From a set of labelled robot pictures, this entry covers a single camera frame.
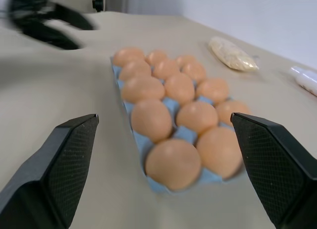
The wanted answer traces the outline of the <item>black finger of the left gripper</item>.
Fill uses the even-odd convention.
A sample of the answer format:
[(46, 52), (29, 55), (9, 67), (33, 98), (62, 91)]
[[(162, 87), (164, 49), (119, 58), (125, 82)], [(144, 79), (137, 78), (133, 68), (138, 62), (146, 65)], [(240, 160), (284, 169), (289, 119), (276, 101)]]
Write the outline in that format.
[(54, 4), (53, 18), (64, 21), (81, 30), (94, 30), (94, 25), (81, 13), (61, 4)]
[(77, 50), (80, 45), (64, 35), (41, 22), (31, 22), (23, 27), (23, 34), (40, 42), (63, 50)]

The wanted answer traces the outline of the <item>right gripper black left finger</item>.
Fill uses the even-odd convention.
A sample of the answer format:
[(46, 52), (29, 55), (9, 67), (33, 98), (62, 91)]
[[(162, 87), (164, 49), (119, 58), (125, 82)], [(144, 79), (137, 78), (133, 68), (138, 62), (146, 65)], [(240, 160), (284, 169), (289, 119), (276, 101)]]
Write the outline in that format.
[(0, 192), (2, 229), (68, 229), (89, 172), (99, 116), (54, 128)]

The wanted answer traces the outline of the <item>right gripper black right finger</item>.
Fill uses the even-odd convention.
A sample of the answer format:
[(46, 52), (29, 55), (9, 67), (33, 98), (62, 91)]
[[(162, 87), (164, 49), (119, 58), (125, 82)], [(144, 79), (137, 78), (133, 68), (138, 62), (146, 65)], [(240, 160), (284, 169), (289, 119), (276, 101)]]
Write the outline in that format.
[(317, 227), (317, 160), (281, 124), (231, 115), (252, 186), (277, 229)]

